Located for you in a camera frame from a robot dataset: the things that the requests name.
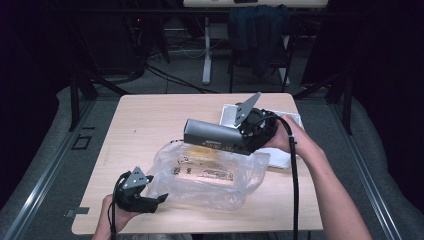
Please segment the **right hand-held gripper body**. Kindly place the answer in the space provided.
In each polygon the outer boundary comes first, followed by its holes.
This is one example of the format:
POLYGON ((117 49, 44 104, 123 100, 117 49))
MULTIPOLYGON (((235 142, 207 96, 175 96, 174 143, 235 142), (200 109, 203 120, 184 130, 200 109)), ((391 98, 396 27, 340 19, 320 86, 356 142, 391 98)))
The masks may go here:
POLYGON ((276 131, 277 115, 269 110, 255 108, 261 93, 257 92, 238 106, 235 118, 237 130, 252 141, 258 149, 270 141, 276 131))

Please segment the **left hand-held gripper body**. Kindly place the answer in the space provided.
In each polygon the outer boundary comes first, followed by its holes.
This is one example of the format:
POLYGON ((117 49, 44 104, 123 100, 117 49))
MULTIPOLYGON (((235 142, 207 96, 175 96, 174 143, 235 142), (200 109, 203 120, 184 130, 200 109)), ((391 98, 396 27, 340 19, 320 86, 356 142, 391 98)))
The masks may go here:
POLYGON ((136 166, 133 171, 123 173, 114 189, 114 200, 119 208, 128 212, 154 213, 158 201, 141 196, 146 184, 146 175, 136 166))

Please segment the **white plastic tray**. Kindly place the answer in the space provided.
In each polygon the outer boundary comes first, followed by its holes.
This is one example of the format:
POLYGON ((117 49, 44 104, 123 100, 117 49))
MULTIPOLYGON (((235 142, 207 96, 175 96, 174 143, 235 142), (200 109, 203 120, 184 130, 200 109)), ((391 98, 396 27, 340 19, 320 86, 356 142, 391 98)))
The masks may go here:
MULTIPOLYGON (((237 105, 224 104, 221 112, 220 125, 237 128, 235 125, 235 118, 237 112, 237 105)), ((298 113, 274 111, 278 116, 288 115, 290 116, 300 127, 303 126, 301 116, 298 113)), ((267 153, 270 155, 268 163, 269 167, 275 167, 280 169, 286 169, 291 165, 291 155, 288 152, 284 152, 277 148, 260 148, 256 150, 256 153, 267 153)))

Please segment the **clear plastic bag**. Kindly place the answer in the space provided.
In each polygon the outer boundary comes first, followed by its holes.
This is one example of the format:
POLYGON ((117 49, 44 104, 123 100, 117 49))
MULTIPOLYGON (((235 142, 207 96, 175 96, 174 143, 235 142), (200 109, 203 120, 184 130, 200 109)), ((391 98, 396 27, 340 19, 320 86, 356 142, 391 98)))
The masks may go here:
POLYGON ((172 141, 155 155, 147 195, 171 202, 233 211, 262 184, 270 155, 249 156, 172 141))

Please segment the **person's left hand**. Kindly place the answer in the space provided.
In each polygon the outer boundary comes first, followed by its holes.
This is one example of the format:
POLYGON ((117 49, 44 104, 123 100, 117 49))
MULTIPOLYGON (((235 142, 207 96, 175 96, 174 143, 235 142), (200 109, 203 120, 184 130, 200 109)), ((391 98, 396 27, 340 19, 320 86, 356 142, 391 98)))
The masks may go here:
POLYGON ((117 232, 120 232, 128 222, 134 217, 138 216, 137 212, 128 212, 122 210, 118 206, 115 206, 114 210, 110 210, 109 207, 112 204, 112 195, 106 195, 102 202, 102 210, 99 217, 99 223, 97 229, 110 229, 110 220, 114 220, 115 228, 117 232))

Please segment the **person's right hand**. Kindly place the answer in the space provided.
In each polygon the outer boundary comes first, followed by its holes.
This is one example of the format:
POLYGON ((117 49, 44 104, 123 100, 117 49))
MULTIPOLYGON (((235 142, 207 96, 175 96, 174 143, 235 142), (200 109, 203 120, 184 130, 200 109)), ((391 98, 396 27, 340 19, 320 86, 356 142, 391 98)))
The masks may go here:
POLYGON ((290 143, 293 143, 295 152, 304 160, 320 150, 320 147, 292 117, 282 115, 281 119, 276 121, 276 124, 277 131, 274 137, 265 144, 265 147, 289 152, 290 143))

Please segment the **black chair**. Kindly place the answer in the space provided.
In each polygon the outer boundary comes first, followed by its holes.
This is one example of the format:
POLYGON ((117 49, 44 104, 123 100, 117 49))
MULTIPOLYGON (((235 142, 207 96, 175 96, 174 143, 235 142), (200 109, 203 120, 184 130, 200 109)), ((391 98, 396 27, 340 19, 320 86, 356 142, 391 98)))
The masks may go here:
MULTIPOLYGON (((283 31, 283 34, 281 35, 281 40, 279 41, 279 44, 277 46, 277 50, 274 53, 274 55, 271 57, 271 62, 267 68, 267 70, 268 69, 272 70, 271 74, 274 74, 280 69, 285 70, 284 73, 281 73, 279 75, 280 77, 279 85, 281 86, 282 92, 284 92, 286 89, 288 75, 291 69, 291 64, 293 59, 294 45, 302 30, 303 30, 302 20, 296 16, 290 15, 287 29, 283 31)), ((235 68, 236 67, 250 68, 252 70, 252 67, 247 64, 245 56, 240 51, 234 50, 231 48, 230 60, 228 65, 230 93, 233 92, 233 87, 235 85, 235 68)))

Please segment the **black metal stand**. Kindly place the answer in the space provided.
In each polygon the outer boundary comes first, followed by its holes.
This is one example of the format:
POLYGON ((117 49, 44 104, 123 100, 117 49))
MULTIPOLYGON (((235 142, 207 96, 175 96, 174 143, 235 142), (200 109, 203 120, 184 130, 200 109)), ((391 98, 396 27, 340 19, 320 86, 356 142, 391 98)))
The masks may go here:
POLYGON ((347 73, 338 73, 320 83, 314 83, 295 94, 294 98, 303 99, 325 86, 329 87, 325 95, 328 104, 336 104, 339 100, 342 100, 342 126, 351 135, 352 79, 347 73))
POLYGON ((94 74, 90 71, 75 73, 70 79, 70 97, 71 97, 71 124, 70 131, 73 131, 80 122, 80 94, 82 94, 89 101, 94 101, 98 98, 99 94, 94 88, 94 84, 98 83, 112 92, 124 96, 129 92, 116 86, 115 84, 107 81, 106 79, 94 74))

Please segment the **white desk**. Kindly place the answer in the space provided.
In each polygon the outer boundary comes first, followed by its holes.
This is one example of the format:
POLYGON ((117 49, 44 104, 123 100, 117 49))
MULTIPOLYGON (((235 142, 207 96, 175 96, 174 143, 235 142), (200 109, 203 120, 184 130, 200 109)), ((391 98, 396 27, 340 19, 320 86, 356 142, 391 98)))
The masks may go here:
MULTIPOLYGON (((285 5, 288 8, 300 9, 324 9, 329 0, 254 0, 253 2, 236 3, 235 0, 183 0, 183 5, 188 8, 230 8, 230 7, 246 7, 255 5, 278 6, 285 5)), ((202 83, 208 85, 211 83, 211 44, 210 44, 210 20, 204 17, 205 23, 205 55, 202 83)))

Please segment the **dark cloth on chair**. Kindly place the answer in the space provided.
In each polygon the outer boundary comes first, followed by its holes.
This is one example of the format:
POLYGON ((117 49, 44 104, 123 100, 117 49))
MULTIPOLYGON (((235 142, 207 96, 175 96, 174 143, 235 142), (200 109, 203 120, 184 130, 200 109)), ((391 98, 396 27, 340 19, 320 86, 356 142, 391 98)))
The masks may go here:
POLYGON ((245 56, 256 77, 262 78, 265 74, 289 19, 289 10, 283 4, 230 10, 227 33, 231 48, 245 56))

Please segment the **grey metal table bracket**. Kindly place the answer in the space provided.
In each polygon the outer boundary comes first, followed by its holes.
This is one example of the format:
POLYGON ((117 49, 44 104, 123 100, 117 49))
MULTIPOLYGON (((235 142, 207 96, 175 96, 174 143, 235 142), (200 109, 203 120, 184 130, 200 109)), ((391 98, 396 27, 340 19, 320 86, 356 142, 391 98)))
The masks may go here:
POLYGON ((64 216, 66 218, 75 218, 77 215, 86 215, 89 212, 89 207, 77 207, 74 209, 68 209, 64 216))

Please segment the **aluminium floor rail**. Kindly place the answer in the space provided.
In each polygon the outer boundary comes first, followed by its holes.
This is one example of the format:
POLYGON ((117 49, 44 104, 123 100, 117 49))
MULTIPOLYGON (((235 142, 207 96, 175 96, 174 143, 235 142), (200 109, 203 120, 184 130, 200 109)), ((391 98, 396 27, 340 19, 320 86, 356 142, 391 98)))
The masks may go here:
POLYGON ((0 240, 88 240, 72 231, 75 218, 64 216, 80 203, 102 140, 94 121, 96 104, 82 106, 77 127, 67 127, 68 112, 60 108, 38 153, 0 211, 0 240))
POLYGON ((367 198, 373 208, 374 214, 377 217, 380 226, 388 240, 403 240, 396 224, 393 221, 392 215, 389 212, 387 204, 378 190, 375 181, 366 166, 363 156, 352 135, 347 133, 342 123, 342 113, 337 105, 328 105, 333 118, 342 133, 342 136, 349 146, 350 152, 353 155, 353 165, 360 179, 361 185, 366 192, 367 198))

